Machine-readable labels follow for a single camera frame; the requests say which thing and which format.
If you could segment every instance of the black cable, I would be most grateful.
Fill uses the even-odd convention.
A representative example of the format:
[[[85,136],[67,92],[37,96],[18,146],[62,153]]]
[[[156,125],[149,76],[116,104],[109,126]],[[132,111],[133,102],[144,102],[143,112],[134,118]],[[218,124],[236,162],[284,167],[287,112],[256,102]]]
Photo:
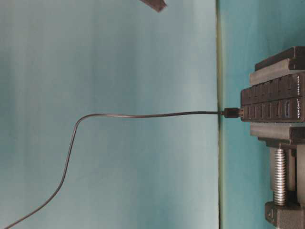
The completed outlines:
[[[70,146],[69,146],[69,150],[68,150],[67,159],[66,159],[65,167],[64,167],[64,170],[63,170],[62,178],[61,178],[61,182],[59,183],[55,192],[41,206],[39,206],[38,208],[36,208],[34,211],[30,212],[29,214],[25,215],[24,217],[20,218],[16,222],[8,225],[4,229],[12,228],[16,224],[20,223],[21,221],[23,221],[26,218],[30,217],[31,215],[35,214],[40,209],[42,209],[44,206],[46,206],[56,196],[56,194],[58,193],[58,191],[62,187],[62,184],[65,180],[65,177],[66,177],[66,174],[67,174],[67,169],[68,169],[68,164],[69,164],[69,159],[70,159],[70,156],[71,156],[71,151],[72,151],[72,147],[73,147],[73,143],[74,143],[74,139],[75,139],[75,134],[76,134],[77,128],[78,128],[79,124],[81,123],[81,121],[83,121],[87,118],[90,118],[90,117],[98,117],[98,116],[100,116],[100,117],[115,117],[115,118],[158,118],[158,117],[170,117],[170,116],[180,116],[180,115],[218,115],[218,114],[220,114],[220,112],[218,112],[218,111],[190,111],[190,112],[180,112],[180,113],[149,114],[149,115],[89,114],[89,115],[83,116],[82,118],[80,118],[76,122],[76,124],[74,126],[74,130],[73,130],[73,133],[72,133],[72,138],[71,138]]]

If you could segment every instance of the metal screw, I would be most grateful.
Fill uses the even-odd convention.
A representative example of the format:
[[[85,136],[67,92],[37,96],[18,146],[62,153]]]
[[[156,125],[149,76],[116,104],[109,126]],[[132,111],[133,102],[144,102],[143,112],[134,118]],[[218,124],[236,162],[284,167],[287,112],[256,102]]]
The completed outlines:
[[[274,155],[274,202],[276,205],[286,204],[286,154],[283,149],[277,149]]]

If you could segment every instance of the cable plug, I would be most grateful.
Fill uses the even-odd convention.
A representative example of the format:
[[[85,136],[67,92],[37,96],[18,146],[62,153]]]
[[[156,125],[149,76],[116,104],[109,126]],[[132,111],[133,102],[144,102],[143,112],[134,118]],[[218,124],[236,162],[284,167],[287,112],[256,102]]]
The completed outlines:
[[[225,118],[239,118],[244,116],[244,110],[237,107],[225,108],[221,111],[221,115]]]

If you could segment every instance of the blue background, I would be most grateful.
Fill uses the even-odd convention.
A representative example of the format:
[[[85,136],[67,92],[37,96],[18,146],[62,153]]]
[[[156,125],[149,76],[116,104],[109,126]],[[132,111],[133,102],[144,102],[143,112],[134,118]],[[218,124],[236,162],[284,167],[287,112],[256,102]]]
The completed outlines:
[[[305,45],[305,1],[218,0],[221,107],[239,107],[254,65],[287,48]],[[269,153],[249,135],[249,124],[222,120],[221,225],[223,229],[273,228],[264,219],[272,200]]]
[[[216,110],[213,0],[0,2],[0,228],[61,178],[88,113]],[[16,228],[218,228],[217,116],[80,125]]]

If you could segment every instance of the light blue backdrop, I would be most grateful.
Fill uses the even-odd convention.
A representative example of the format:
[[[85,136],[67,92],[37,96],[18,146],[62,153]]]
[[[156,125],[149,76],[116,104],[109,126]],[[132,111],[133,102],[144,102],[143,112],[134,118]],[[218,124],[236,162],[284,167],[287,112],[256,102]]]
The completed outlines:
[[[92,112],[216,110],[215,2],[0,3],[0,228],[45,201]],[[20,229],[218,228],[216,116],[80,125]]]
[[[240,91],[261,60],[305,45],[303,0],[218,0],[222,107],[239,107]],[[271,229],[264,204],[272,200],[269,154],[249,124],[222,120],[221,224],[223,229]]]

